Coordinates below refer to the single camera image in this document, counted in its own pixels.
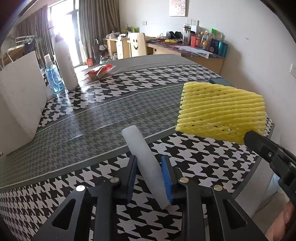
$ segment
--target silver screw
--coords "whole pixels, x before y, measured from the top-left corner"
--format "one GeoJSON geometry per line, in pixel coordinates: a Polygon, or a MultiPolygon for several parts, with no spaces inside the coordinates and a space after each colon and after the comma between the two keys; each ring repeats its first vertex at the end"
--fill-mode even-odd
{"type": "Polygon", "coordinates": [[[85,186],[83,186],[83,185],[79,185],[76,187],[76,191],[78,191],[78,192],[82,192],[82,191],[84,191],[84,189],[85,189],[85,186]]]}
{"type": "Polygon", "coordinates": [[[222,186],[220,186],[220,185],[215,185],[215,186],[214,186],[214,190],[216,190],[216,191],[220,192],[220,191],[222,191],[222,190],[223,190],[223,187],[222,187],[222,186]]]}
{"type": "Polygon", "coordinates": [[[186,178],[186,177],[182,177],[182,178],[179,179],[179,181],[182,182],[182,183],[187,183],[187,182],[189,182],[189,179],[186,178]]]}
{"type": "Polygon", "coordinates": [[[118,177],[112,177],[112,178],[110,178],[110,182],[117,183],[117,182],[119,182],[119,178],[118,177]]]}

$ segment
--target gray curtain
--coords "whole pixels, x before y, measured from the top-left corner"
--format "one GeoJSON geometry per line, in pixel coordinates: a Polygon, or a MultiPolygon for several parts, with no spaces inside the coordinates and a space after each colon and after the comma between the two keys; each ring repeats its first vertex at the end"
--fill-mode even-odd
{"type": "Polygon", "coordinates": [[[40,58],[44,65],[44,56],[50,54],[52,58],[54,54],[52,41],[48,30],[49,27],[47,13],[48,7],[45,5],[19,23],[16,28],[17,37],[35,35],[37,33],[37,36],[43,39],[43,43],[39,44],[39,50],[40,58]]]}
{"type": "Polygon", "coordinates": [[[93,58],[95,39],[120,31],[119,0],[79,0],[81,41],[87,58],[93,58]]]}

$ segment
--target white line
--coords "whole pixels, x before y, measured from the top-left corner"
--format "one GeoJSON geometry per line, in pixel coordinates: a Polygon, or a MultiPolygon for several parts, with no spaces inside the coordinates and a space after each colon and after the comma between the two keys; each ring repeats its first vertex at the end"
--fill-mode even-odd
{"type": "Polygon", "coordinates": [[[62,120],[60,120],[60,121],[58,121],[58,122],[56,122],[56,123],[54,123],[54,124],[52,124],[52,125],[50,125],[50,126],[44,128],[44,129],[42,129],[41,131],[38,131],[36,134],[38,134],[38,133],[40,133],[40,132],[46,130],[47,128],[49,128],[49,127],[51,127],[51,126],[54,126],[55,124],[58,124],[58,123],[60,123],[61,121],[64,121],[64,120],[66,120],[66,119],[68,119],[68,118],[71,118],[71,117],[73,117],[73,116],[75,116],[75,115],[81,114],[81,113],[83,113],[83,112],[85,112],[85,111],[91,110],[91,109],[93,109],[93,108],[96,108],[96,107],[99,107],[99,106],[102,106],[102,105],[105,105],[105,104],[111,103],[111,102],[113,102],[113,101],[121,100],[121,99],[124,99],[124,98],[130,97],[130,96],[133,96],[133,95],[137,95],[137,94],[140,94],[140,93],[146,93],[146,92],[150,92],[150,91],[154,91],[154,90],[160,90],[160,89],[164,89],[164,88],[169,88],[169,87],[174,87],[174,86],[180,86],[180,85],[183,85],[183,84],[173,85],[173,86],[166,86],[166,87],[162,87],[162,88],[158,88],[158,89],[153,89],[153,90],[147,90],[147,91],[143,91],[143,92],[137,92],[137,93],[134,93],[134,94],[132,94],[132,95],[128,95],[128,96],[125,96],[125,97],[122,97],[122,98],[118,98],[118,99],[115,99],[115,100],[111,100],[111,101],[108,101],[108,102],[102,103],[102,104],[100,104],[100,105],[94,106],[94,107],[92,107],[92,108],[89,108],[89,109],[86,109],[86,110],[81,111],[81,112],[79,112],[79,113],[76,113],[76,114],[74,114],[74,115],[71,115],[71,116],[69,116],[69,117],[67,117],[67,118],[65,118],[65,119],[62,119],[62,120]]]}
{"type": "MultiPolygon", "coordinates": [[[[157,135],[157,134],[159,134],[159,133],[162,133],[162,132],[168,131],[168,130],[170,130],[170,129],[172,129],[172,128],[175,128],[175,127],[176,127],[176,126],[173,126],[173,127],[167,128],[167,129],[165,129],[165,130],[163,130],[163,131],[160,131],[160,132],[157,132],[157,133],[152,134],[152,135],[150,135],[150,136],[147,136],[147,137],[145,137],[144,139],[147,139],[147,138],[152,137],[152,136],[154,136],[154,135],[157,135]]],[[[57,170],[54,170],[54,171],[50,171],[50,172],[44,173],[44,174],[39,175],[39,176],[37,176],[37,177],[32,177],[32,178],[29,178],[29,179],[26,179],[26,180],[23,180],[23,181],[20,181],[20,182],[17,182],[17,183],[13,183],[13,184],[10,184],[10,185],[6,185],[6,186],[3,186],[3,187],[0,187],[0,189],[5,188],[5,187],[9,187],[9,186],[13,186],[13,185],[16,185],[16,184],[19,184],[19,183],[23,183],[23,182],[26,182],[26,181],[30,181],[30,180],[33,180],[33,179],[36,179],[36,178],[39,178],[39,177],[45,176],[45,175],[47,175],[47,174],[50,174],[50,173],[54,173],[54,172],[57,172],[57,171],[63,170],[63,169],[65,169],[65,168],[68,168],[68,167],[71,167],[71,166],[74,166],[74,165],[77,165],[77,164],[80,164],[80,163],[86,162],[86,161],[88,161],[88,160],[91,160],[91,159],[93,159],[93,158],[96,158],[96,157],[102,156],[102,155],[107,154],[107,153],[110,153],[110,152],[113,152],[113,151],[115,151],[115,150],[118,150],[118,149],[123,148],[123,147],[126,147],[126,146],[127,146],[127,145],[123,145],[123,146],[121,146],[121,147],[117,147],[117,148],[115,148],[115,149],[113,149],[113,150],[110,150],[110,151],[107,151],[107,152],[101,153],[101,154],[99,154],[99,155],[96,155],[96,156],[93,156],[93,157],[87,158],[87,159],[85,159],[85,160],[83,160],[83,161],[79,161],[79,162],[76,162],[76,163],[70,164],[70,165],[68,165],[68,166],[66,166],[66,167],[61,167],[61,168],[59,168],[59,169],[57,169],[57,170]]]]}

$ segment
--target canvas painting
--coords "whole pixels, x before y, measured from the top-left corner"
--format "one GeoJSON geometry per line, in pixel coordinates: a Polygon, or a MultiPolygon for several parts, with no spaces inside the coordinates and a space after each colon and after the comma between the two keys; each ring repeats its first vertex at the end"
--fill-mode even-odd
{"type": "Polygon", "coordinates": [[[170,0],[170,16],[185,17],[186,0],[170,0]]]}

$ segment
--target wooden chair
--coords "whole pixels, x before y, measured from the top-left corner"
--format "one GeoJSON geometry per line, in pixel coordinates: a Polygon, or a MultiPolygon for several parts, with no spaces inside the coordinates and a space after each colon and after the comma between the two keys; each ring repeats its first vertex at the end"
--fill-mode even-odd
{"type": "Polygon", "coordinates": [[[147,55],[147,47],[144,33],[129,33],[131,57],[147,55]]]}

